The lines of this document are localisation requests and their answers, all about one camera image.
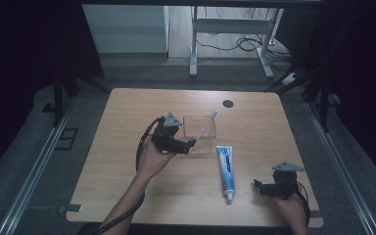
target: white wall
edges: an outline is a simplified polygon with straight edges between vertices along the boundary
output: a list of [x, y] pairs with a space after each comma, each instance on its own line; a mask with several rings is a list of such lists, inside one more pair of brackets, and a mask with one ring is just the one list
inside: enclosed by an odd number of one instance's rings
[[99, 53], [167, 52], [167, 6], [82, 6]]

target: gray floor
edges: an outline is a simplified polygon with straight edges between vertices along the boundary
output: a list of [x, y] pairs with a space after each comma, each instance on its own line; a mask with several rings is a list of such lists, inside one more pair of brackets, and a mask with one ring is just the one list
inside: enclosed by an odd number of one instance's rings
[[[188, 60], [164, 58], [102, 57], [105, 80], [110, 88], [143, 87], [164, 89], [201, 89], [262, 91], [273, 80], [264, 77], [257, 60], [199, 62], [198, 77], [189, 76]], [[275, 70], [278, 77], [282, 71]], [[73, 106], [66, 128], [78, 128], [69, 151], [55, 150], [16, 227], [15, 234], [76, 234], [84, 223], [69, 222], [63, 207], [68, 205], [75, 184], [91, 146], [109, 95], [78, 80], [80, 93]], [[298, 87], [281, 96], [284, 109], [305, 163], [317, 202], [324, 217], [324, 226], [310, 229], [310, 234], [367, 234], [337, 170], [316, 131]], [[36, 94], [34, 109], [0, 162], [0, 224], [14, 202], [30, 169], [33, 167], [52, 131], [53, 114], [42, 113], [46, 103], [53, 102], [52, 87]], [[329, 112], [329, 128], [353, 182], [376, 220], [376, 167], [340, 123], [333, 109]], [[261, 228], [179, 227], [132, 228], [135, 234], [268, 234]]]

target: black hole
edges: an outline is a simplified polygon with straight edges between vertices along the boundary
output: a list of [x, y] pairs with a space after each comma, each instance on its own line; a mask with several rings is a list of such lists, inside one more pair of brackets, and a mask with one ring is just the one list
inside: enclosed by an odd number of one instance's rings
[[234, 103], [230, 100], [225, 100], [225, 101], [222, 102], [222, 105], [225, 108], [232, 108], [234, 106]]

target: metal bar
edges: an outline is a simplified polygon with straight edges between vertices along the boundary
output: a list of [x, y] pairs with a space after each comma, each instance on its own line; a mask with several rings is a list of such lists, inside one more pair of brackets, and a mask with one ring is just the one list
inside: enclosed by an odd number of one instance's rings
[[44, 145], [41, 153], [39, 154], [34, 166], [32, 167], [26, 181], [23, 183], [21, 190], [19, 191], [17, 197], [12, 203], [8, 213], [3, 219], [0, 225], [0, 235], [1, 234], [14, 234], [15, 229], [18, 226], [18, 223], [21, 220], [21, 217], [24, 214], [25, 208], [31, 198], [35, 187], [42, 175], [42, 172], [45, 169], [45, 166], [48, 163], [48, 160], [53, 153], [53, 150], [56, 146], [57, 140], [59, 139], [64, 126], [69, 119], [71, 114], [72, 106], [74, 104], [74, 99], [69, 98], [66, 103], [66, 112], [65, 115], [60, 120], [58, 126], [53, 127], [53, 130], [50, 133], [50, 136], [47, 139], [47, 142]]
[[191, 44], [191, 57], [189, 65], [189, 75], [192, 77], [197, 76], [197, 20], [198, 20], [198, 7], [194, 7], [194, 16], [192, 18], [192, 44]]
[[273, 29], [276, 26], [278, 15], [279, 15], [279, 9], [275, 9], [274, 14], [270, 19], [267, 32], [265, 33], [263, 44], [261, 45], [261, 48], [258, 48], [258, 58], [260, 59], [261, 65], [263, 66], [263, 69], [264, 69], [264, 73], [268, 79], [272, 79], [274, 75], [273, 75], [273, 71], [271, 70], [270, 64], [268, 63], [265, 54], [267, 51], [268, 43], [272, 36], [271, 34], [273, 33]]
[[316, 131], [319, 134], [323, 144], [326, 147], [328, 156], [330, 157], [334, 168], [336, 169], [338, 176], [340, 177], [344, 188], [347, 191], [347, 194], [352, 202], [355, 211], [359, 216], [359, 220], [365, 228], [367, 234], [376, 235], [376, 222], [374, 216], [369, 209], [368, 205], [365, 202], [365, 199], [362, 197], [361, 193], [356, 188], [353, 179], [348, 172], [345, 163], [342, 160], [340, 153], [335, 147], [334, 142], [332, 141], [330, 135], [324, 131], [319, 121], [317, 120], [316, 110], [309, 103], [305, 103], [307, 110], [311, 115], [313, 125], [315, 126]]

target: hand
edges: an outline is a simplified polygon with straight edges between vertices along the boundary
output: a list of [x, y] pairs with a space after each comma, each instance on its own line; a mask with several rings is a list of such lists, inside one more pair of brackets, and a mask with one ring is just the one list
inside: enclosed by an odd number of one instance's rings
[[137, 174], [151, 179], [161, 172], [175, 155], [175, 153], [160, 152], [152, 142], [152, 136], [149, 135], [143, 144]]
[[289, 224], [294, 235], [308, 235], [306, 228], [306, 215], [304, 210], [304, 204], [298, 195], [293, 194], [286, 200], [273, 197], [273, 201], [279, 209], [280, 214]]

